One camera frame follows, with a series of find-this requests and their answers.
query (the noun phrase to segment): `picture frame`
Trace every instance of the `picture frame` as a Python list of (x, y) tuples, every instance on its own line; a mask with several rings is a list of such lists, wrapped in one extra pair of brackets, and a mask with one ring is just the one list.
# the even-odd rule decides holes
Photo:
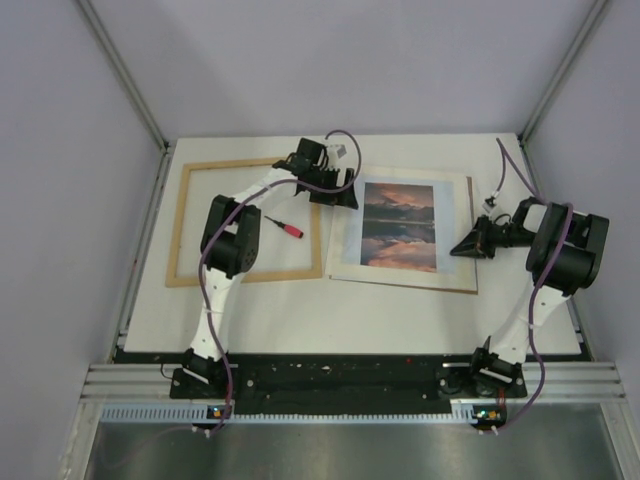
[[(167, 260), (167, 270), (165, 276), (165, 286), (168, 288), (193, 287), (198, 286), (198, 277), (194, 265), (193, 275), (181, 275), (179, 273), (180, 252), (183, 240), (183, 229), (185, 227), (185, 214), (187, 211), (187, 203), (189, 197), (189, 187), (192, 183), (194, 173), (206, 170), (223, 170), (223, 169), (240, 169), (247, 167), (265, 167), (273, 165), (282, 157), (244, 159), (244, 160), (225, 160), (217, 162), (205, 163), (188, 163), (182, 168), (180, 178), (180, 188), (176, 201), (176, 210), (173, 221), (173, 229), (171, 233), (171, 244), (169, 247), (169, 257)], [(293, 268), (289, 270), (248, 272), (243, 283), (257, 282), (277, 282), (286, 280), (308, 280), (322, 278), (322, 244), (321, 244), (321, 225), (320, 225), (320, 206), (308, 203), (309, 209), (309, 225), (310, 230), (305, 232), (306, 242), (310, 248), (311, 265), (309, 268)]]
[(355, 192), (357, 211), (334, 212), (330, 278), (478, 293), (475, 260), (449, 255), (473, 226), (471, 179), (367, 166)]

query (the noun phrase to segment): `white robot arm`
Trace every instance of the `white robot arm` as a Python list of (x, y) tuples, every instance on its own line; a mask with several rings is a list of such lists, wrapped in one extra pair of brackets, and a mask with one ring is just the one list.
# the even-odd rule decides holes
[[(278, 180), (296, 180), (290, 171), (281, 168), (272, 168), (271, 171), (258, 183), (252, 185), (244, 192), (233, 196), (238, 203), (243, 202), (267, 185), (271, 185)], [(251, 204), (258, 207), (265, 214), (274, 209), (277, 205), (296, 194), (295, 183), (285, 183), (267, 191), (256, 198)], [(238, 286), (242, 282), (245, 272), (239, 273), (232, 278), (228, 278), (226, 273), (216, 268), (207, 268), (205, 271), (207, 295), (211, 299), (211, 312), (213, 314), (213, 326), (217, 332), (218, 339), (227, 350), (229, 344), (229, 323), (230, 311), (233, 310)], [(218, 361), (222, 353), (218, 350), (207, 319), (207, 307), (203, 302), (200, 312), (200, 320), (196, 335), (191, 342), (194, 354), (202, 358), (213, 358)]]
[[(530, 209), (543, 214), (538, 216), (542, 220), (531, 222)], [(504, 324), (476, 349), (470, 367), (475, 382), (509, 388), (521, 377), (531, 345), (529, 331), (535, 335), (557, 307), (593, 283), (608, 228), (606, 218), (576, 213), (556, 203), (542, 205), (534, 197), (520, 202), (506, 224), (498, 225), (486, 215), (478, 218), (451, 255), (493, 258), (496, 247), (528, 246), (526, 269), (531, 279)], [(536, 284), (539, 288), (533, 297)]]
[[(196, 334), (183, 363), (186, 373), (209, 383), (212, 364), (228, 349), (235, 297), (258, 256), (262, 214), (304, 190), (310, 190), (311, 202), (358, 208), (353, 189), (357, 172), (346, 169), (343, 186), (338, 186), (340, 170), (334, 165), (345, 153), (342, 145), (326, 146), (303, 138), (296, 152), (276, 162), (262, 180), (233, 197), (218, 195), (213, 199), (200, 246), (210, 310), (204, 301)], [(231, 218), (237, 209), (237, 215)], [(230, 222), (237, 223), (235, 232), (229, 229)], [(220, 345), (216, 344), (214, 334)]]

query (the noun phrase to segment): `white table surface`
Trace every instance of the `white table surface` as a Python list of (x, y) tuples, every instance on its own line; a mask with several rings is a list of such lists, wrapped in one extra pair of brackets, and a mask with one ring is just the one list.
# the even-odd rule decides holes
[[(513, 134), (498, 135), (524, 169)], [(464, 173), (473, 179), (474, 209), (496, 187), (500, 153), (496, 135), (393, 135), (357, 137), (369, 165)], [(166, 288), (171, 231), (185, 163), (262, 158), (295, 150), (299, 137), (185, 138), (176, 146), (149, 253), (144, 265), (125, 351), (181, 352), (195, 333), (202, 303), (198, 287)], [(350, 152), (347, 138), (335, 137)], [(513, 213), (528, 192), (509, 170), (500, 195)], [(326, 258), (332, 209), (323, 207)], [(229, 349), (235, 353), (471, 353), (504, 321), (529, 274), (527, 249), (503, 249), (478, 262), (479, 294), (330, 280), (243, 284), (234, 306)], [(576, 354), (579, 344), (566, 306), (536, 336), (541, 353)]]

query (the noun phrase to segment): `white wall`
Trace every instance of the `white wall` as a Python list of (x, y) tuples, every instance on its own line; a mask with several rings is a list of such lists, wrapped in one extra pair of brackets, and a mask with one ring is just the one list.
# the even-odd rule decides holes
[(0, 16), (0, 477), (53, 478), (158, 154), (72, 2)]
[(602, 269), (579, 300), (596, 353), (617, 362), (640, 424), (640, 2), (612, 4), (531, 156), (555, 200), (611, 219)]
[(163, 131), (519, 131), (592, 0), (94, 0)]

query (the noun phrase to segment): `sunset photo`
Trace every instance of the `sunset photo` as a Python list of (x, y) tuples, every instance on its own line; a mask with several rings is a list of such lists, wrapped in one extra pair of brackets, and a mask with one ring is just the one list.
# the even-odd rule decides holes
[(436, 272), (433, 187), (366, 183), (360, 264)]

